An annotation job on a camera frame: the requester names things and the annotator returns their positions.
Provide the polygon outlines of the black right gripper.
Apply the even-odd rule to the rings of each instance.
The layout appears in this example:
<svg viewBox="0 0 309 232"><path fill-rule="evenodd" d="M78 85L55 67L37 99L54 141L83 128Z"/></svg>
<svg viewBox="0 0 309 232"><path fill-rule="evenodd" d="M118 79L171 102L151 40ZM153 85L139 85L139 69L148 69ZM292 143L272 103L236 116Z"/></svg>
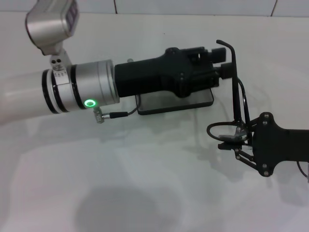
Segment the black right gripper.
<svg viewBox="0 0 309 232"><path fill-rule="evenodd" d="M309 131L284 129L278 126L270 112L261 113L248 124L230 121L223 122L222 126L227 129L219 134L223 143L218 144L218 149L233 151L238 161L257 170L263 177L271 176L281 162L309 161ZM251 140L252 147L244 143ZM252 148L253 155L243 151L243 147Z"/></svg>

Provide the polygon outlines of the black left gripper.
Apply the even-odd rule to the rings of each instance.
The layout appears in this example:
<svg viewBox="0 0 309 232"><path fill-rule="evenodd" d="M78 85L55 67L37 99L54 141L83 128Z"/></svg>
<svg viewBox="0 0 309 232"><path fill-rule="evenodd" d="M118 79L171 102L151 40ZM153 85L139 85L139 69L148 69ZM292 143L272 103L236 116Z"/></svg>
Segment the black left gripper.
<svg viewBox="0 0 309 232"><path fill-rule="evenodd" d="M219 85L215 63L226 61L226 49L171 47L157 58L118 64L114 68L119 97L170 91L179 98Z"/></svg>

